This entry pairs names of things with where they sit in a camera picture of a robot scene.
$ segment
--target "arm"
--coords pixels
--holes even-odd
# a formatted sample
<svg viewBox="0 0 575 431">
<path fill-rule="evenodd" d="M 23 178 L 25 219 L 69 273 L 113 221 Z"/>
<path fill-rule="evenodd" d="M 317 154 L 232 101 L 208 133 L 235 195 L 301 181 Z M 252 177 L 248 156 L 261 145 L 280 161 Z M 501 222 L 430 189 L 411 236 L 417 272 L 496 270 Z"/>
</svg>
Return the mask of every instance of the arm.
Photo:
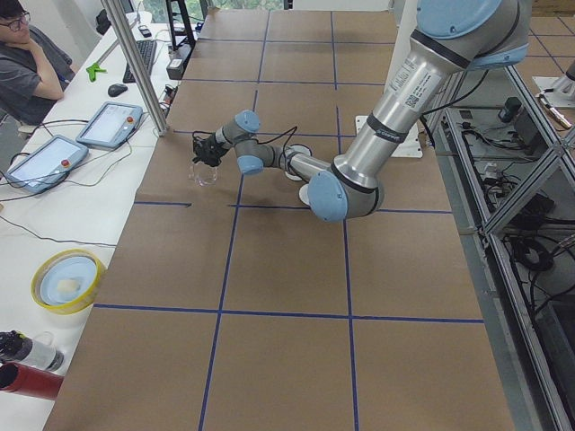
<svg viewBox="0 0 575 431">
<path fill-rule="evenodd" d="M 57 101 L 64 97 L 64 92 L 62 91 L 58 75 L 56 74 L 54 67 L 52 67 L 49 60 L 44 55 L 44 50 L 38 43 L 33 39 L 30 39 L 26 43 L 7 43 L 6 45 L 12 48 L 30 51 L 32 54 L 34 61 L 36 62 L 36 73 L 40 77 L 40 82 L 33 93 L 34 96 L 51 99 L 53 101 Z"/>
<path fill-rule="evenodd" d="M 310 207 L 322 220 L 367 216 L 384 199 L 377 174 L 446 79 L 464 70 L 520 61 L 526 54 L 530 17 L 531 0 L 484 0 L 458 6 L 453 0 L 420 0 L 409 55 L 348 152 L 331 164 L 289 147 L 258 145 L 254 133 L 259 120 L 250 111 L 195 142 L 194 152 L 205 162 L 202 150 L 219 148 L 223 151 L 216 159 L 219 164 L 219 157 L 233 147 L 244 175 L 276 167 L 309 181 Z"/>
</svg>

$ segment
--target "teal joint cover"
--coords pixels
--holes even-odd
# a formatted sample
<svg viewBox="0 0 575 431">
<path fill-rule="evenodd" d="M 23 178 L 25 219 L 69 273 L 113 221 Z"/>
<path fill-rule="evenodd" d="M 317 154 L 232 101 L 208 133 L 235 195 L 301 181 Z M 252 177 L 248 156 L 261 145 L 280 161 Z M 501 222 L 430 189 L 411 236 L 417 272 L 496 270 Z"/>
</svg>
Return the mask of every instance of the teal joint cover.
<svg viewBox="0 0 575 431">
<path fill-rule="evenodd" d="M 493 69 L 495 67 L 511 66 L 519 63 L 527 55 L 528 44 L 519 48 L 498 52 L 487 57 L 475 58 L 469 65 L 469 70 Z"/>
<path fill-rule="evenodd" d="M 257 175 L 263 171 L 263 161 L 255 155 L 240 155 L 237 165 L 243 175 Z"/>
<path fill-rule="evenodd" d="M 260 118 L 252 110 L 243 110 L 235 116 L 235 124 L 249 133 L 260 130 Z"/>
<path fill-rule="evenodd" d="M 310 207 L 315 215 L 326 222 L 339 222 L 348 213 L 348 196 L 340 181 L 331 172 L 323 171 L 307 187 Z"/>
<path fill-rule="evenodd" d="M 419 30 L 432 39 L 460 38 L 489 20 L 503 0 L 419 0 Z"/>
</svg>

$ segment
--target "light blue device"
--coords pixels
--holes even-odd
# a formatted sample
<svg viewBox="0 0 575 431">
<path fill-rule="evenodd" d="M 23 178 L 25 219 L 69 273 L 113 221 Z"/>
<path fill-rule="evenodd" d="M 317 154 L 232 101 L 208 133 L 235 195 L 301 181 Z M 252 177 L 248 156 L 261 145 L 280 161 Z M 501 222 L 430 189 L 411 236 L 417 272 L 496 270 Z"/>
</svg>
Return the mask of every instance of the light blue device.
<svg viewBox="0 0 575 431">
<path fill-rule="evenodd" d="M 107 101 L 75 140 L 88 146 L 115 150 L 134 132 L 142 114 L 139 106 Z"/>
<path fill-rule="evenodd" d="M 87 156 L 88 148 L 61 135 L 16 164 L 5 175 L 15 187 L 41 193 L 61 182 Z"/>
<path fill-rule="evenodd" d="M 225 154 L 233 147 L 243 175 L 272 167 L 309 182 L 309 206 L 324 221 L 372 214 L 384 200 L 379 172 L 446 79 L 465 70 L 510 66 L 523 59 L 532 3 L 419 0 L 410 53 L 395 77 L 385 83 L 384 95 L 349 150 L 331 163 L 298 151 L 295 145 L 260 144 L 254 135 L 260 122 L 251 111 L 236 116 L 198 148 L 204 149 L 203 154 L 209 154 L 206 148 L 212 154 Z M 198 154 L 197 159 L 203 161 L 202 157 Z"/>
</svg>

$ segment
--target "computer mouse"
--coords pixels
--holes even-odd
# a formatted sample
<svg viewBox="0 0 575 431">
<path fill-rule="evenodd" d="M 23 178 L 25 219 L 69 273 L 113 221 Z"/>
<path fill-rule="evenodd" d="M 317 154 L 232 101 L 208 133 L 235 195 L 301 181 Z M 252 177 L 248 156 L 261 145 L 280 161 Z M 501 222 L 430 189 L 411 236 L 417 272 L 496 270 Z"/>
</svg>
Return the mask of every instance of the computer mouse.
<svg viewBox="0 0 575 431">
<path fill-rule="evenodd" d="M 124 84 L 112 84 L 108 87 L 108 95 L 110 97 L 120 96 L 123 92 L 128 89 L 127 85 Z"/>
</svg>

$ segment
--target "keyboard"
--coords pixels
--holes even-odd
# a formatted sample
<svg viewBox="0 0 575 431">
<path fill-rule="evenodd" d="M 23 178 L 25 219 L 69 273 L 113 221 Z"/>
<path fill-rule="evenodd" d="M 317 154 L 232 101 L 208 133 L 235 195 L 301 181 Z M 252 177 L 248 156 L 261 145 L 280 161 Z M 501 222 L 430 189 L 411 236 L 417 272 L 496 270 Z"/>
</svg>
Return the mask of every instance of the keyboard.
<svg viewBox="0 0 575 431">
<path fill-rule="evenodd" d="M 142 60 L 144 60 L 147 74 L 150 75 L 152 73 L 152 67 L 154 66 L 155 40 L 136 40 L 136 46 L 140 51 Z M 124 84 L 129 84 L 134 83 L 135 81 L 136 78 L 132 75 L 132 71 L 129 70 L 129 65 L 126 65 L 126 72 L 124 72 L 122 82 Z"/>
</svg>

